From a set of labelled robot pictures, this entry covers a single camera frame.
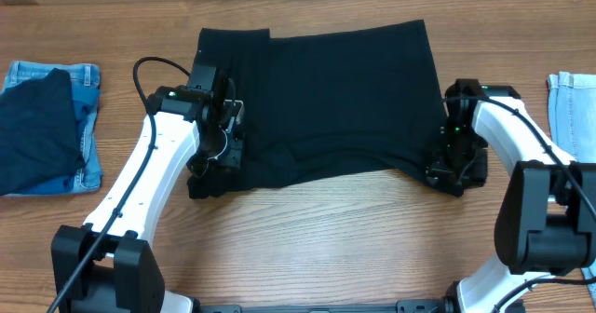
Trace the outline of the black t-shirt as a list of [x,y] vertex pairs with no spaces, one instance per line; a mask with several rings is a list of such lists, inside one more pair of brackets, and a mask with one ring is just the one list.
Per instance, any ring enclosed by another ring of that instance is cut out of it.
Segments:
[[482,144],[456,155],[422,20],[310,36],[204,29],[196,61],[244,104],[238,170],[188,179],[193,199],[396,169],[452,196],[488,176]]

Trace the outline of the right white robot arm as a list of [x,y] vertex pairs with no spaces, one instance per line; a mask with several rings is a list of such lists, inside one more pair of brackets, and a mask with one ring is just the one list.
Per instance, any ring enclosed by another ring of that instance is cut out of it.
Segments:
[[587,286],[566,276],[595,260],[595,166],[559,148],[511,86],[458,79],[445,92],[447,121],[427,163],[430,186],[455,196],[481,187],[492,147],[509,183],[494,224],[494,255],[441,299],[399,301],[398,312],[523,312],[541,284]]

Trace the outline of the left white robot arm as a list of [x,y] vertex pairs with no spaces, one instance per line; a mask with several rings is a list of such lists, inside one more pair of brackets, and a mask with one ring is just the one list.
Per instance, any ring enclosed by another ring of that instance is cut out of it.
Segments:
[[153,253],[156,228],[183,170],[236,169],[234,129],[243,113],[233,81],[211,88],[162,87],[114,185],[79,227],[63,225],[51,243],[57,291],[52,312],[198,312],[173,293]]

